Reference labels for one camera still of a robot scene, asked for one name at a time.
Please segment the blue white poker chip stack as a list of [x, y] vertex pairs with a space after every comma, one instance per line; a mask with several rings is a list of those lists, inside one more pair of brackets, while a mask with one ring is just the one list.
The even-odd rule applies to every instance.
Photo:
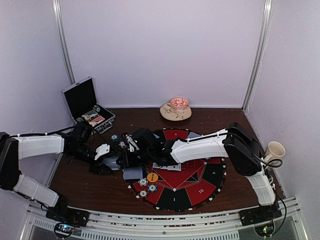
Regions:
[[119, 146], [124, 149], [127, 145], [123, 141], [121, 141], [119, 143]]

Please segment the blue white chip seat two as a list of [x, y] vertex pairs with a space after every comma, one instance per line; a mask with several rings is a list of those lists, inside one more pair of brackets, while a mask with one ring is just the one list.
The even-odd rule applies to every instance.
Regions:
[[141, 186], [141, 187], [145, 187], [148, 185], [148, 180], [146, 178], [141, 178], [139, 181], [138, 181], [138, 184]]

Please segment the green poker chip stack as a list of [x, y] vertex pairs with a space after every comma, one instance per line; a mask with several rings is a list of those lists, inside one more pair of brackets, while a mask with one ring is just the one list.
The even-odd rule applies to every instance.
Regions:
[[110, 136], [110, 139], [113, 143], [116, 143], [119, 141], [119, 136], [117, 134], [113, 134]]

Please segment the blue playing card deck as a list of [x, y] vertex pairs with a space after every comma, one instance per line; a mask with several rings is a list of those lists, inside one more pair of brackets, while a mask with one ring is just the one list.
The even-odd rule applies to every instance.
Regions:
[[113, 171], [117, 171], [121, 166], [117, 163], [118, 156], [105, 157], [103, 163]]

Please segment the dealt blue playing card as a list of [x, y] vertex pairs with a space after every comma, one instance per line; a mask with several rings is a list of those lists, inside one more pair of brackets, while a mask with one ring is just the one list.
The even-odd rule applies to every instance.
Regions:
[[201, 134], [198, 134], [198, 133], [195, 133], [195, 132], [190, 132], [189, 134], [188, 134], [188, 138], [197, 138], [197, 137], [201, 137], [202, 135]]

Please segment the black hundred chip seat two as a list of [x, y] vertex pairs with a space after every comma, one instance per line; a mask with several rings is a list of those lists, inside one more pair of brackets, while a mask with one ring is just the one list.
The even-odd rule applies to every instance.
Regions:
[[147, 197], [147, 196], [148, 196], [148, 191], [147, 191], [147, 190], [141, 190], [141, 191], [139, 191], [139, 196], [140, 196], [141, 198]]

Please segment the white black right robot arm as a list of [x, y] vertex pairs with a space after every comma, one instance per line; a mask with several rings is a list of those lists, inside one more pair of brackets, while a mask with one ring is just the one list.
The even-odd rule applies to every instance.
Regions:
[[248, 179], [259, 206], [256, 216], [268, 220], [275, 212], [276, 194], [267, 167], [280, 167], [274, 160], [264, 158], [258, 142], [237, 122], [228, 128], [207, 135], [161, 138], [147, 128], [125, 134], [127, 149], [116, 161], [122, 168], [133, 168], [146, 163], [161, 167], [175, 166], [197, 159], [228, 158], [235, 171]]

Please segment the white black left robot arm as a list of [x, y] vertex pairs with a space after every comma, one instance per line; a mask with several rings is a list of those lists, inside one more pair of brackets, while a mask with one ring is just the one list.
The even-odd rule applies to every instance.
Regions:
[[61, 222], [72, 218], [67, 198], [23, 174], [19, 161], [29, 157], [66, 154], [86, 162], [96, 174], [112, 173], [104, 164], [103, 157], [113, 156], [121, 148], [107, 140], [95, 149], [86, 145], [94, 128], [84, 123], [46, 133], [0, 134], [0, 188], [13, 191], [32, 201], [52, 208], [52, 213]]

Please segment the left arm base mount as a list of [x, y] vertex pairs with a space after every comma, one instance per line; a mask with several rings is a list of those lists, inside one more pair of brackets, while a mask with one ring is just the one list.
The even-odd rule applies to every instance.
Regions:
[[55, 206], [45, 206], [46, 218], [66, 223], [74, 227], [86, 227], [90, 213], [86, 210], [80, 210], [68, 207], [68, 200], [65, 196], [59, 195]]

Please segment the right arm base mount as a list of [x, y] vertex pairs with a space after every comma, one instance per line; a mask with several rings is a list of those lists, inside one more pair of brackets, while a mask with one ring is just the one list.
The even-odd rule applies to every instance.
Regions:
[[282, 211], [277, 202], [272, 205], [257, 206], [241, 210], [239, 212], [239, 218], [242, 226], [255, 225], [267, 221], [271, 221], [275, 218], [282, 216]]

